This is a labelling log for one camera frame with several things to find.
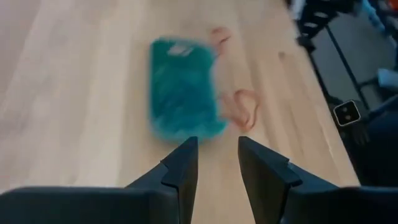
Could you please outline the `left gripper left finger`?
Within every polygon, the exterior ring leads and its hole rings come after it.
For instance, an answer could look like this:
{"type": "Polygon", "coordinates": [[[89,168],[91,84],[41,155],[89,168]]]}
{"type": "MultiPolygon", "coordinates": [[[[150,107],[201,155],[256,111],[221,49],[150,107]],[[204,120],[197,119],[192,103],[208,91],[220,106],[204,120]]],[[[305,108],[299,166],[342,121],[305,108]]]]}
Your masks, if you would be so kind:
{"type": "Polygon", "coordinates": [[[1,223],[190,223],[198,139],[125,187],[21,187],[1,194],[1,223]]]}

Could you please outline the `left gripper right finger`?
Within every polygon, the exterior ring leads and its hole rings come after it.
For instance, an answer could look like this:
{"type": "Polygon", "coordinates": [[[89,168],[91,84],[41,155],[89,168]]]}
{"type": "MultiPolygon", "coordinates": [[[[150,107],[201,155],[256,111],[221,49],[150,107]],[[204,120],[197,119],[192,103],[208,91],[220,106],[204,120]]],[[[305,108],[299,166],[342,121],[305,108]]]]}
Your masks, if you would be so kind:
{"type": "Polygon", "coordinates": [[[256,223],[397,223],[397,189],[339,187],[241,136],[241,175],[256,223]]]}

